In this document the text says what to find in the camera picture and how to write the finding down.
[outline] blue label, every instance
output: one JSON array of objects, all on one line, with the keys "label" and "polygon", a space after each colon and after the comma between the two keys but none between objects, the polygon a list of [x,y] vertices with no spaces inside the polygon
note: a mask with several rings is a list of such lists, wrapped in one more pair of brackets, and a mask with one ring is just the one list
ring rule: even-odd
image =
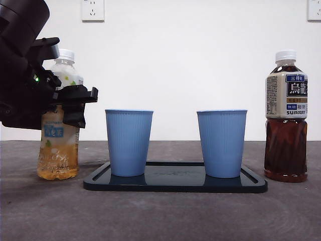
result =
[{"label": "blue label", "polygon": [[303,74],[287,74],[286,75],[286,82],[304,82],[304,75]]},{"label": "blue label", "polygon": [[64,137],[63,127],[54,127],[52,125],[44,125],[45,137]]},{"label": "blue label", "polygon": [[287,104],[286,109],[297,109],[297,105],[296,104]]}]

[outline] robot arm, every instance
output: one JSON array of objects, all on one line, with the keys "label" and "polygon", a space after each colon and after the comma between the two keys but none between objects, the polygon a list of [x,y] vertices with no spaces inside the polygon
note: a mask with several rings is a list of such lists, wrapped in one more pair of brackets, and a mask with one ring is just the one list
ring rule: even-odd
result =
[{"label": "robot arm", "polygon": [[58,38],[36,40],[49,18],[43,0],[0,0],[0,121],[13,128],[41,129],[41,116],[61,104],[63,122],[85,128],[85,103],[98,90],[61,81],[42,65],[59,57]]}]

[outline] electrical outlet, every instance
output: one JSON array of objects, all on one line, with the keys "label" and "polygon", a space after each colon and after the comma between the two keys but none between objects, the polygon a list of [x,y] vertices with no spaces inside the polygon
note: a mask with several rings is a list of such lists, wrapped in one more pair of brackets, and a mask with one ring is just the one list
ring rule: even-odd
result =
[{"label": "electrical outlet", "polygon": [[104,0],[82,0],[82,21],[103,22],[104,7]]},{"label": "electrical outlet", "polygon": [[321,0],[307,1],[307,20],[321,21]]}]

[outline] tabletop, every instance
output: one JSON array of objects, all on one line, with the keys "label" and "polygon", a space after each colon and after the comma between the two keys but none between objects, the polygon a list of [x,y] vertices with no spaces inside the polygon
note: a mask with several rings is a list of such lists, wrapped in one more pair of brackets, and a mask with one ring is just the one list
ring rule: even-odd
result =
[{"label": "tabletop", "polygon": [[[268,191],[89,191],[107,142],[79,144],[79,174],[37,176],[40,142],[1,142],[1,240],[321,240],[321,142],[308,142],[308,179],[267,179]],[[243,165],[263,176],[265,142],[245,142]],[[149,161],[202,162],[198,141],[152,141]]]}]

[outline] blue plastic cup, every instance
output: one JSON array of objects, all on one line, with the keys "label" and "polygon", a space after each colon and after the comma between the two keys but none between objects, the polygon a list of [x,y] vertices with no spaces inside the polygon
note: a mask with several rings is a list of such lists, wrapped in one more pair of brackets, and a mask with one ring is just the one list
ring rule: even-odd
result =
[{"label": "blue plastic cup", "polygon": [[153,111],[106,109],[111,173],[134,177],[144,173]]},{"label": "blue plastic cup", "polygon": [[240,176],[247,110],[198,111],[205,172],[219,178]]}]

